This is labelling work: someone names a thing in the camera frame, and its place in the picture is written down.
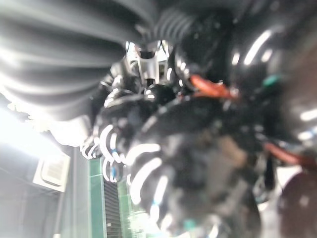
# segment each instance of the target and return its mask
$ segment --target machinery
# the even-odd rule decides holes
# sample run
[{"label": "machinery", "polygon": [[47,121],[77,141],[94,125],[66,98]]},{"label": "machinery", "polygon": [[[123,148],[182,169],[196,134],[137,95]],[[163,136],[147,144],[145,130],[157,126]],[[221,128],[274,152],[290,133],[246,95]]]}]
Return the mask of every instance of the machinery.
[{"label": "machinery", "polygon": [[276,165],[316,178],[316,13],[315,0],[0,0],[0,91],[103,159],[107,181],[129,177],[169,236],[260,237]]}]

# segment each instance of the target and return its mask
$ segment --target red wire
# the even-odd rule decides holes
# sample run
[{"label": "red wire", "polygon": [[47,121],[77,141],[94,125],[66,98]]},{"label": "red wire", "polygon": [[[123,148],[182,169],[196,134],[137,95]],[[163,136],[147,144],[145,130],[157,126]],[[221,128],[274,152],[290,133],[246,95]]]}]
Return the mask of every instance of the red wire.
[{"label": "red wire", "polygon": [[191,82],[202,93],[198,96],[205,95],[212,98],[232,98],[230,92],[223,84],[210,82],[201,78],[199,75],[192,75]]},{"label": "red wire", "polygon": [[269,152],[271,152],[275,157],[289,164],[309,166],[309,167],[317,166],[316,161],[313,158],[290,153],[272,143],[266,143],[264,147]]}]

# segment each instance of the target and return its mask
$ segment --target black hose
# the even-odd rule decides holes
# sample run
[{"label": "black hose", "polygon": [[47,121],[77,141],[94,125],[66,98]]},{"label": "black hose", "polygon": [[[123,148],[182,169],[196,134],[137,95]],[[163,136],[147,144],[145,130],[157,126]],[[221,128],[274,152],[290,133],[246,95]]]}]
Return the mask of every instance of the black hose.
[{"label": "black hose", "polygon": [[159,18],[155,0],[114,0],[138,15],[146,24],[154,26]]},{"label": "black hose", "polygon": [[12,19],[64,29],[103,40],[138,43],[141,35],[133,24],[105,15],[88,4],[69,1],[0,0],[0,13]]},{"label": "black hose", "polygon": [[196,15],[170,7],[161,14],[153,30],[144,35],[144,41],[150,43],[156,40],[167,40],[175,44],[189,31],[196,18]]}]

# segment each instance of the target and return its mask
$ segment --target bright light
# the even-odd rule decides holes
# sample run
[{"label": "bright light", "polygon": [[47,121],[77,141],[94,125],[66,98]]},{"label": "bright light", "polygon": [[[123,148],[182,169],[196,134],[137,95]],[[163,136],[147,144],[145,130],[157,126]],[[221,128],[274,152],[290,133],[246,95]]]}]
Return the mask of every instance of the bright light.
[{"label": "bright light", "polygon": [[112,157],[118,163],[121,163],[121,158],[116,151],[117,133],[113,133],[110,138],[110,149],[112,150]]},{"label": "bright light", "polygon": [[168,81],[170,81],[170,74],[172,73],[172,68],[168,68],[167,72],[166,72],[166,78]]},{"label": "bright light", "polygon": [[167,176],[162,176],[159,179],[157,189],[154,193],[153,201],[155,204],[160,204],[163,200],[163,196],[167,187],[168,178]]},{"label": "bright light", "polygon": [[162,164],[162,159],[154,158],[143,165],[131,183],[131,200],[137,205],[141,202],[141,188],[147,177]]},{"label": "bright light", "polygon": [[218,234],[219,234],[219,228],[218,228],[218,225],[214,225],[212,227],[212,230],[211,232],[209,233],[209,238],[217,238],[218,237]]},{"label": "bright light", "polygon": [[301,114],[301,120],[310,121],[317,118],[317,109],[310,110]]},{"label": "bright light", "polygon": [[172,224],[173,217],[169,213],[166,214],[166,216],[162,220],[161,230],[165,232],[167,228]]},{"label": "bright light", "polygon": [[106,180],[107,182],[110,181],[110,179],[108,178],[107,173],[106,173],[107,164],[108,164],[108,163],[109,163],[109,161],[105,159],[105,160],[104,160],[104,163],[103,163],[103,175],[104,175],[104,178],[105,178],[105,180]]},{"label": "bright light", "polygon": [[0,120],[0,142],[39,159],[55,160],[63,154],[53,142],[10,113],[0,110]]},{"label": "bright light", "polygon": [[302,133],[299,133],[297,138],[299,140],[309,140],[309,139],[312,139],[314,135],[310,132],[310,131],[304,131]]},{"label": "bright light", "polygon": [[269,58],[271,58],[273,53],[272,49],[268,49],[264,52],[264,54],[262,55],[261,61],[262,62],[267,62],[269,60]]},{"label": "bright light", "polygon": [[186,63],[183,62],[183,63],[180,65],[180,70],[181,70],[181,71],[184,71],[185,68],[186,68]]},{"label": "bright light", "polygon": [[99,140],[100,150],[102,154],[105,156],[106,160],[109,160],[109,161],[114,161],[114,158],[112,157],[112,155],[110,154],[106,146],[107,137],[109,133],[112,131],[112,129],[113,129],[113,125],[107,125],[105,129],[103,129],[103,131],[101,132],[100,140]]},{"label": "bright light", "polygon": [[148,95],[148,98],[149,98],[149,99],[154,99],[155,96],[150,94],[150,95]]},{"label": "bright light", "polygon": [[159,206],[157,204],[152,204],[150,208],[150,218],[154,222],[159,220]]},{"label": "bright light", "polygon": [[246,55],[246,58],[244,59],[244,64],[249,65],[252,63],[254,57],[256,56],[257,52],[261,48],[261,46],[269,39],[269,37],[272,35],[272,31],[267,30],[264,31],[257,40],[253,43],[251,46],[249,52]]},{"label": "bright light", "polygon": [[160,145],[158,144],[140,144],[134,146],[125,157],[125,164],[132,165],[136,158],[143,153],[152,153],[160,150]]},{"label": "bright light", "polygon": [[239,53],[235,53],[233,55],[233,58],[232,58],[232,65],[237,65],[238,62],[239,62],[239,58],[240,58],[240,54]]},{"label": "bright light", "polygon": [[127,176],[127,184],[131,186],[131,174],[128,174]]}]

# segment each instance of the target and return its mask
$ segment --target reflective black surface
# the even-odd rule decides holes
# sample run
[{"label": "reflective black surface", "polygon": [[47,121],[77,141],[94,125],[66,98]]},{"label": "reflective black surface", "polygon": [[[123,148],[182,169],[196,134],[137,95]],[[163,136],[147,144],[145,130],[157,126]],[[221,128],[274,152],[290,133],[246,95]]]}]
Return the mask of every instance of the reflective black surface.
[{"label": "reflective black surface", "polygon": [[161,106],[175,99],[175,93],[170,86],[153,84],[144,92],[145,98]]},{"label": "reflective black surface", "polygon": [[302,25],[316,6],[314,0],[262,1],[238,23],[228,69],[230,86],[240,97],[252,99],[281,79]]},{"label": "reflective black surface", "polygon": [[296,153],[316,151],[315,118],[302,120],[316,108],[316,9],[313,0],[255,4],[237,24],[228,59],[231,91],[262,116],[265,138]]}]

